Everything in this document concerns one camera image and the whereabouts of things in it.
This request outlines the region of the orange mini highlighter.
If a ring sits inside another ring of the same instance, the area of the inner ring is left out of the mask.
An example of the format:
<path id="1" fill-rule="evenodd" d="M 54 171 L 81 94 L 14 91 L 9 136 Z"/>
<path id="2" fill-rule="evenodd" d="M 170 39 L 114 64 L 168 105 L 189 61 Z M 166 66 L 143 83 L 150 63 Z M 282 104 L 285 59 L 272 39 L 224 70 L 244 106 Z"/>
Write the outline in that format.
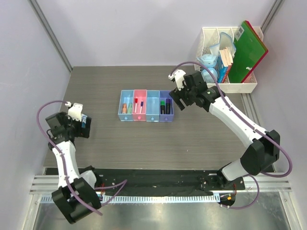
<path id="1" fill-rule="evenodd" d="M 122 106 L 122 113 L 123 114 L 127 113 L 127 104 L 126 103 L 124 103 L 123 106 Z"/>

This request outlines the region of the green cap black highlighter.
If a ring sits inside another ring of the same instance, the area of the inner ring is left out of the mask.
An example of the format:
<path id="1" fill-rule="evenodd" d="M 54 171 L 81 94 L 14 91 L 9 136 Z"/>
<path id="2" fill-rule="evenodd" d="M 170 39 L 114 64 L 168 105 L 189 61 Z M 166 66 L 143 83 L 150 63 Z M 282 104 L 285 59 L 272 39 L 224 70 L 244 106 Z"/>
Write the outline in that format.
<path id="1" fill-rule="evenodd" d="M 160 102 L 160 114 L 162 115 L 165 114 L 165 101 L 164 100 Z"/>

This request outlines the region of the light green mini highlighter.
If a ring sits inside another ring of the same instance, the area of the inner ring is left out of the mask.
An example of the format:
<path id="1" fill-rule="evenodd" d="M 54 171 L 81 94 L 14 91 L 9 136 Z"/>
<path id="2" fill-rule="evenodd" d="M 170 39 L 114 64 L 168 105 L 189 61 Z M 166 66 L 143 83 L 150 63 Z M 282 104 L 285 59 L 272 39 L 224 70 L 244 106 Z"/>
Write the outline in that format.
<path id="1" fill-rule="evenodd" d="M 132 112 L 132 109 L 133 109 L 133 104 L 132 104 L 132 103 L 129 103 L 127 113 L 128 113 L 128 114 L 132 114 L 132 113 L 133 113 L 133 112 Z"/>

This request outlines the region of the light blue drawer box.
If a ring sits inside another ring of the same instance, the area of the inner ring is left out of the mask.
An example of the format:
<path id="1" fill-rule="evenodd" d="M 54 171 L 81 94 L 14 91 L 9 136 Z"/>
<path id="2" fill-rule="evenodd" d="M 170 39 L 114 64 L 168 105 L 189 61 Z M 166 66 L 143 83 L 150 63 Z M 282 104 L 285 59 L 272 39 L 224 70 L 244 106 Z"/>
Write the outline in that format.
<path id="1" fill-rule="evenodd" d="M 134 90 L 122 90 L 120 94 L 118 117 L 122 122 L 133 121 L 132 106 L 133 106 Z"/>

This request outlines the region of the purple cap black highlighter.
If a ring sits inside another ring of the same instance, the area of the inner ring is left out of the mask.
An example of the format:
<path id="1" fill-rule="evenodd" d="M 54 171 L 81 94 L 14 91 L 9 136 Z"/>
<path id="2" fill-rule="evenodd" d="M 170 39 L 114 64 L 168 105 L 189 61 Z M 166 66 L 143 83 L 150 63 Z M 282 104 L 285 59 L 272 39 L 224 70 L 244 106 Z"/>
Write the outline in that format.
<path id="1" fill-rule="evenodd" d="M 170 98 L 167 98 L 166 99 L 166 103 L 165 103 L 165 113 L 167 115 L 170 115 L 171 114 L 171 99 Z"/>

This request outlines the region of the blue white tape roll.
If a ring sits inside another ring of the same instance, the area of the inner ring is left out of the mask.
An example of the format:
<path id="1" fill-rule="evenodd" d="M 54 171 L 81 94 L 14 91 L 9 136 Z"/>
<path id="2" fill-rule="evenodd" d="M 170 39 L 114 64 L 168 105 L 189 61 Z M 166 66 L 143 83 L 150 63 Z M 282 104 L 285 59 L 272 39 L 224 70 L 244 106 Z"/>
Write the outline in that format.
<path id="1" fill-rule="evenodd" d="M 81 127 L 86 128 L 87 115 L 81 114 Z"/>

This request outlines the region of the pink drawer box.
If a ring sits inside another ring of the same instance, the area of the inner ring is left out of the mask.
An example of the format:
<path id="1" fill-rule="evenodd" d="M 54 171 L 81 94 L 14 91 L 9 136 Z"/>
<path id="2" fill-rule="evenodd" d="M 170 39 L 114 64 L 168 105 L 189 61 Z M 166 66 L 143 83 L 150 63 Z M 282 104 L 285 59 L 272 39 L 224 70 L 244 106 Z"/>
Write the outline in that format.
<path id="1" fill-rule="evenodd" d="M 136 97 L 138 98 L 138 105 L 137 105 L 137 113 L 134 113 L 134 98 Z M 147 99 L 147 90 L 134 90 L 133 100 L 132 100 L 133 121 L 145 121 L 146 120 L 146 99 Z M 142 113 L 140 114 L 141 101 L 144 101 L 144 102 L 143 102 Z"/>

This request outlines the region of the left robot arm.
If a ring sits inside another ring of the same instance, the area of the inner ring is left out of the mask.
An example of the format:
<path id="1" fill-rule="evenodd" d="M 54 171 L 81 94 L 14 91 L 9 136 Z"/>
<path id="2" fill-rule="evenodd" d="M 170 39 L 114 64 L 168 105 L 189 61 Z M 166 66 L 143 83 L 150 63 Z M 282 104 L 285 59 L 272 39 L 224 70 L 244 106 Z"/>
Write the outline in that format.
<path id="1" fill-rule="evenodd" d="M 47 136 L 52 143 L 48 147 L 54 153 L 58 166 L 58 189 L 52 192 L 52 200 L 70 224 L 74 224 L 101 207 L 96 191 L 102 179 L 93 166 L 78 169 L 75 157 L 75 139 L 89 138 L 92 119 L 81 114 L 81 121 L 73 120 L 66 112 L 46 118 L 50 129 Z"/>

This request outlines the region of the purple drawer box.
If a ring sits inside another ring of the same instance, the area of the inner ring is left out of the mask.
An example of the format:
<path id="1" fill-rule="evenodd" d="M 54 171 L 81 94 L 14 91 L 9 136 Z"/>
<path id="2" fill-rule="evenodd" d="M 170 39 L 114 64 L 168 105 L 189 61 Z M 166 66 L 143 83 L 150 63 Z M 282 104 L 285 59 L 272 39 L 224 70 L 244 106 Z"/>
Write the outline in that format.
<path id="1" fill-rule="evenodd" d="M 164 115 L 160 114 L 159 121 L 160 122 L 172 122 L 174 119 L 174 108 L 173 108 L 173 99 L 169 95 L 170 91 L 159 91 L 159 92 L 160 92 L 160 96 L 159 96 L 160 102 L 164 100 L 166 103 L 167 98 L 171 99 L 171 114 L 170 115 L 167 115 L 166 113 Z"/>

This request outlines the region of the red cap whiteboard marker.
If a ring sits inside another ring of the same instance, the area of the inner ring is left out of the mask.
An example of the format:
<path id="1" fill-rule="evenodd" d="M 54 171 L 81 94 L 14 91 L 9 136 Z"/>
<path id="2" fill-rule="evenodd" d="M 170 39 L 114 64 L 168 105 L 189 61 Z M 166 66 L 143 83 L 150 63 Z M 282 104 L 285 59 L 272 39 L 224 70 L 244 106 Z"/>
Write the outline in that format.
<path id="1" fill-rule="evenodd" d="M 137 113 L 138 98 L 134 98 L 134 113 Z"/>

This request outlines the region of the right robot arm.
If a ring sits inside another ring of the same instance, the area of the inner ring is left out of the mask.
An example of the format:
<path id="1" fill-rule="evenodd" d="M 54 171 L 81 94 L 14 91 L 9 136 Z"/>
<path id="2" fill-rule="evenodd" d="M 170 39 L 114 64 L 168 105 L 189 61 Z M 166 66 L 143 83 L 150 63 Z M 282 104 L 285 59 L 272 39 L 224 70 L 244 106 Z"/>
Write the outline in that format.
<path id="1" fill-rule="evenodd" d="M 217 86 L 209 88 L 200 72 L 188 75 L 178 69 L 168 79 L 177 85 L 169 95 L 180 110 L 196 104 L 219 118 L 246 147 L 240 159 L 218 170 L 216 182 L 220 188 L 228 189 L 244 175 L 258 175 L 279 159 L 280 135 L 255 124 Z"/>

